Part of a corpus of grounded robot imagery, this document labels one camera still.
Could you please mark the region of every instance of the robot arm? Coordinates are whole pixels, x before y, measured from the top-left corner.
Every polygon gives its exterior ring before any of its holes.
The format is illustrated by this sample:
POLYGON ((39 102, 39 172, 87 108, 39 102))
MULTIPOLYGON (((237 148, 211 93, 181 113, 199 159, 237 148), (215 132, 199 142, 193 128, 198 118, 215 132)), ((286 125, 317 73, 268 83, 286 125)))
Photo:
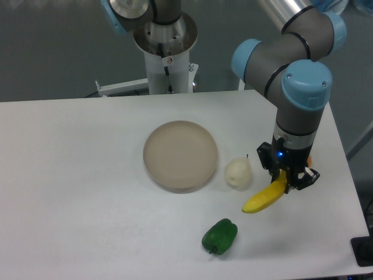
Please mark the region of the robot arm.
POLYGON ((262 166, 275 180, 287 175, 288 193, 313 184, 319 173, 307 166, 332 75, 314 62, 341 47, 346 26, 334 13, 319 13, 309 0, 258 0, 282 36, 270 44, 250 39, 235 51, 232 69, 277 107, 272 143, 258 148, 262 166))
POLYGON ((101 0, 114 29, 134 30, 153 21, 171 25, 181 16, 180 0, 101 0))

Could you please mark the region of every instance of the orange part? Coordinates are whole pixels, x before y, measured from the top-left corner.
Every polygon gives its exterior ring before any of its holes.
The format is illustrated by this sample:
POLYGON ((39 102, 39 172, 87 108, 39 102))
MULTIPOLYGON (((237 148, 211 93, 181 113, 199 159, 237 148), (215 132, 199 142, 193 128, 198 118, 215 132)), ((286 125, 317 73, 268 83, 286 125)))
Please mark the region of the orange part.
POLYGON ((311 165, 312 165, 312 157, 311 156, 308 157, 307 163, 308 163, 308 167, 311 167, 311 165))

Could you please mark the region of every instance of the blue joint cap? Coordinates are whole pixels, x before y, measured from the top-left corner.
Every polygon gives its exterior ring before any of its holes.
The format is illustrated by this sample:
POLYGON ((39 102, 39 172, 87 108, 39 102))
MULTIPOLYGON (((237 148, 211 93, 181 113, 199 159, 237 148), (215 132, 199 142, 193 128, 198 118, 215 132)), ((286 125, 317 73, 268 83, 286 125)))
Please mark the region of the blue joint cap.
POLYGON ((109 24, 112 28, 120 35, 126 35, 127 31, 123 28, 123 26, 118 21, 117 17, 114 15, 114 12, 111 10, 109 3, 107 0, 101 0, 101 5, 104 8, 104 12, 106 15, 109 24))
POLYGON ((245 69, 249 57, 255 47, 261 43, 257 39, 249 39, 242 42, 234 51, 231 67, 233 72, 245 82, 245 69))
POLYGON ((304 59, 287 67, 282 77, 282 89, 299 109, 318 111, 329 101, 332 82, 332 73, 324 64, 304 59))
POLYGON ((334 28, 334 43, 332 51, 336 51, 343 46, 344 42, 346 42, 347 27, 344 20, 336 13, 325 12, 324 14, 329 17, 334 28))

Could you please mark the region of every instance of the pepper stem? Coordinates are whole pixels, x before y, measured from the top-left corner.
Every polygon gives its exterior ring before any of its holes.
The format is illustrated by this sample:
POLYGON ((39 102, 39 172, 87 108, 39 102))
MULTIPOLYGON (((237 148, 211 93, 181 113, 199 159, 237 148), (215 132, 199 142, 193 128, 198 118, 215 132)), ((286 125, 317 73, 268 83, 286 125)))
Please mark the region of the pepper stem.
POLYGON ((212 253, 216 254, 216 252, 217 252, 217 247, 215 246, 212 248, 211 251, 209 251, 209 254, 212 254, 212 253))

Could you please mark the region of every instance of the metal pipe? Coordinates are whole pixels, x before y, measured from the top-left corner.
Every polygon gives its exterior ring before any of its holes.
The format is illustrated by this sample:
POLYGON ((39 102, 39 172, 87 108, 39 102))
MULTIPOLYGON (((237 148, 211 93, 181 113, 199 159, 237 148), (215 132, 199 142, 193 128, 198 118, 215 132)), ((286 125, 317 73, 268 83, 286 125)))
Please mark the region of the metal pipe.
POLYGON ((310 0, 258 0, 279 30, 303 9, 312 6, 310 0))
POLYGON ((112 9, 126 19, 137 19, 145 14, 149 0, 110 0, 112 9))

